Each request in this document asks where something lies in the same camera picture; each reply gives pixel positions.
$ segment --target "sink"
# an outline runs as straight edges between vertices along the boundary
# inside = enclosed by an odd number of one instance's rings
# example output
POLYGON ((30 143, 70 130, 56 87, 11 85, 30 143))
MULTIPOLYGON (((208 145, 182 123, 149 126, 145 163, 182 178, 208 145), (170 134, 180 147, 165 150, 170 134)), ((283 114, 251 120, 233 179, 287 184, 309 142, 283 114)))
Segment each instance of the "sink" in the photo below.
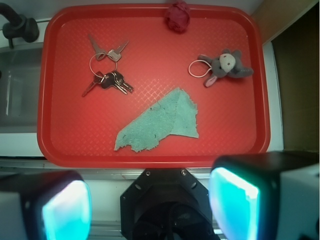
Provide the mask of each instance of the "sink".
POLYGON ((0 133, 36 133, 42 43, 0 50, 0 133))

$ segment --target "plastic tray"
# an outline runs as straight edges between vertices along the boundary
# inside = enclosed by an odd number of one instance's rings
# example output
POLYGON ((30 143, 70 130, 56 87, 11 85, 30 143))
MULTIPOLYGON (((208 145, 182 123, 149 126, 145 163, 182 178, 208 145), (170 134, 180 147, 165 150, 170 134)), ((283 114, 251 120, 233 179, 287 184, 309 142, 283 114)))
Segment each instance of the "plastic tray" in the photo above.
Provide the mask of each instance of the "plastic tray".
MULTIPOLYGON (((220 155, 265 152, 270 120, 263 52, 258 28, 244 12, 229 7, 190 5, 184 33, 165 22, 166 4, 106 4, 63 9, 49 23, 43 46, 37 138, 54 164, 77 168, 211 167, 220 155), (95 54, 91 34, 101 48, 129 44, 118 71, 134 87, 124 95, 95 87, 89 60, 95 54), (242 51, 254 74, 224 77, 205 88, 206 79, 188 73, 199 54, 242 51), (114 151, 118 132, 175 88, 185 90, 198 107, 199 139, 170 135, 152 150, 130 146, 114 151)), ((110 72, 108 58, 93 61, 95 71, 110 72)), ((205 72, 199 63, 192 70, 205 72)))

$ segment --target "rubber band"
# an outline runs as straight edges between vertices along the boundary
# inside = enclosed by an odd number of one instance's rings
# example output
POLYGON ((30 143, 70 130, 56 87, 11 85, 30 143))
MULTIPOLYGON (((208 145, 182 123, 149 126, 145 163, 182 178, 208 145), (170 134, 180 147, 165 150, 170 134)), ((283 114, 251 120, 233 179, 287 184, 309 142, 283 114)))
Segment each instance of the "rubber band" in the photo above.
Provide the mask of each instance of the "rubber band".
POLYGON ((211 65, 210 65, 207 61, 205 61, 205 60, 200 60, 200 59, 194 60, 192 63, 190 63, 189 68, 188 68, 189 74, 190 74, 191 76, 195 77, 195 78, 203 78, 203 77, 204 77, 205 75, 207 75, 207 73, 210 72, 211 70, 212 70, 211 65), (191 72, 190 68, 191 68, 192 64, 194 64, 194 63, 196 63, 196 62, 203 62, 203 63, 205 63, 205 64, 207 64, 207 65, 209 66, 209 69, 205 72, 205 74, 203 74, 203 75, 201 75, 201 76, 197 76, 197 75, 194 75, 194 74, 191 72))
MULTIPOLYGON (((93 69, 92 69, 92 67, 91 67, 91 62, 92 62, 92 59, 95 57, 95 56, 97 56, 97 55, 106 55, 106 56, 110 56, 108 53, 103 53, 103 52, 99 52, 99 53, 96 53, 95 55, 93 55, 91 58, 90 58, 90 61, 89 61, 89 68, 90 68, 90 70, 91 70, 91 72, 95 75, 95 76, 97 76, 98 78, 103 78, 103 76, 99 76, 98 74, 96 74, 94 71, 93 71, 93 69)), ((117 70, 117 68, 118 68, 118 64, 117 64, 117 62, 115 61, 115 69, 113 70, 113 71, 115 71, 115 70, 117 70)))

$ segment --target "red crumpled cloth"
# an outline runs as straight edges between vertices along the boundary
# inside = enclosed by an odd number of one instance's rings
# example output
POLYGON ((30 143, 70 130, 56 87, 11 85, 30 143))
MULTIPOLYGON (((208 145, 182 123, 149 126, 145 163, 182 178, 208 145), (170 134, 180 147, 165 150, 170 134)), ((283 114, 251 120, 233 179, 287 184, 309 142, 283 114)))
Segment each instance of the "red crumpled cloth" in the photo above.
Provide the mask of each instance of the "red crumpled cloth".
POLYGON ((183 0, 178 0, 165 13, 166 21, 170 29, 183 32, 190 23, 190 8, 183 0))

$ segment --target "green towel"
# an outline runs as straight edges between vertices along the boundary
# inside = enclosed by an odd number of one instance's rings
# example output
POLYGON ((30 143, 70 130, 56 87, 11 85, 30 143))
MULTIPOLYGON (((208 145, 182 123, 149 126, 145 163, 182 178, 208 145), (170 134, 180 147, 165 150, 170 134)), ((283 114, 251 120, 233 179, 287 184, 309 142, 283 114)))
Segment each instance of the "green towel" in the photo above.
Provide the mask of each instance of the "green towel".
POLYGON ((122 129, 116 137, 114 150, 127 145, 135 152, 151 150, 168 135, 198 138, 197 113, 197 105, 189 95, 176 88, 122 129))

